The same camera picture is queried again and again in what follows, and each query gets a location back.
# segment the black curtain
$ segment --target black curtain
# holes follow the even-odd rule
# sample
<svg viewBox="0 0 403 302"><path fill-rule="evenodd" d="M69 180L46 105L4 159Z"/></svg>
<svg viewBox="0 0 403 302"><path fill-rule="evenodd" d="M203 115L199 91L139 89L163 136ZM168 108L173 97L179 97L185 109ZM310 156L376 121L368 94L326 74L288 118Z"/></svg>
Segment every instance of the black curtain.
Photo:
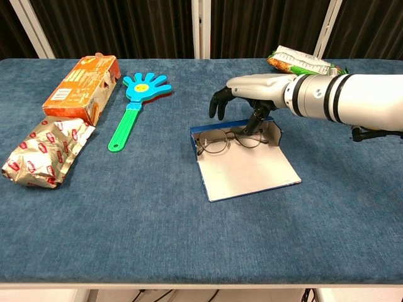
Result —
<svg viewBox="0 0 403 302"><path fill-rule="evenodd" d="M313 54L330 0L212 0L211 58Z"/></svg>
<svg viewBox="0 0 403 302"><path fill-rule="evenodd" d="M30 39L9 0L0 0L0 60L37 58Z"/></svg>
<svg viewBox="0 0 403 302"><path fill-rule="evenodd" d="M194 58L191 0L32 0L57 58Z"/></svg>
<svg viewBox="0 0 403 302"><path fill-rule="evenodd" d="M344 0L323 57L403 60L403 0Z"/></svg>

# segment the blue carpet tabletop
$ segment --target blue carpet tabletop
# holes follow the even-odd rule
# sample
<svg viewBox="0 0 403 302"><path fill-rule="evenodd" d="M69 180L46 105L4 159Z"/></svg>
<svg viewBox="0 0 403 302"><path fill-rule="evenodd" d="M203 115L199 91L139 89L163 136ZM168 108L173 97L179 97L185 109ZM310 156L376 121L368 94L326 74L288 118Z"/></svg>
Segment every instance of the blue carpet tabletop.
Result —
<svg viewBox="0 0 403 302"><path fill-rule="evenodd" d="M0 61L1 164L77 61ZM401 61L331 62L352 74L403 74ZM209 203L190 127L218 122L210 98L231 77L276 71L265 59L119 64L122 76L166 74L174 94L146 104L114 154L108 142L128 103L120 79L59 188L0 178L0 282L403 283L399 137L355 143L348 125L274 111L302 182ZM235 99L224 121L251 113Z"/></svg>

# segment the cereal box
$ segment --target cereal box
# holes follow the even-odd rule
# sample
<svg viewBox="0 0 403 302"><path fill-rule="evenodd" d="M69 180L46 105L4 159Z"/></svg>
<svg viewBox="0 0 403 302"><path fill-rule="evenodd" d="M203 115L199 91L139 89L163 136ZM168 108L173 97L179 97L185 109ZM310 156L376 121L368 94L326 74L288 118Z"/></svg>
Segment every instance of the cereal box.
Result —
<svg viewBox="0 0 403 302"><path fill-rule="evenodd" d="M83 57L45 101L43 111L47 116L81 118L95 126L119 78L114 55Z"/></svg>

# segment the eyeglass case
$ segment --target eyeglass case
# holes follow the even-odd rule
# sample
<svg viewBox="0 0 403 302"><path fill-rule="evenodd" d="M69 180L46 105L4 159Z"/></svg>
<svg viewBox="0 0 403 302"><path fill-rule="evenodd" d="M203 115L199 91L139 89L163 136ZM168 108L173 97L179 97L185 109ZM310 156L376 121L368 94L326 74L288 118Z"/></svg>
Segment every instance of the eyeglass case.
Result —
<svg viewBox="0 0 403 302"><path fill-rule="evenodd" d="M272 117L261 125L263 137L268 144L245 148L229 141L227 148L219 154L203 152L197 155L200 133L221 129L229 131L242 128L248 120L218 123L190 128L190 138L195 152L201 179L210 202L258 193L301 182L280 148L282 131Z"/></svg>

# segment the robotic arm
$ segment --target robotic arm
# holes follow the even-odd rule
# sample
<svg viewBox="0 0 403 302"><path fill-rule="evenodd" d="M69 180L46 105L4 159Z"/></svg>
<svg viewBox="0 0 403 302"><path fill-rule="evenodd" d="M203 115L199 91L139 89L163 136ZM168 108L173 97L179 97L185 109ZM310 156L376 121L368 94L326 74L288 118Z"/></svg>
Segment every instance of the robotic arm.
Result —
<svg viewBox="0 0 403 302"><path fill-rule="evenodd" d="M386 135L403 138L403 75L235 77L213 95L209 116L213 118L218 109L222 120L227 103L236 97L254 108L243 130L246 135L253 134L270 111L288 108L298 116L351 125L356 142Z"/></svg>

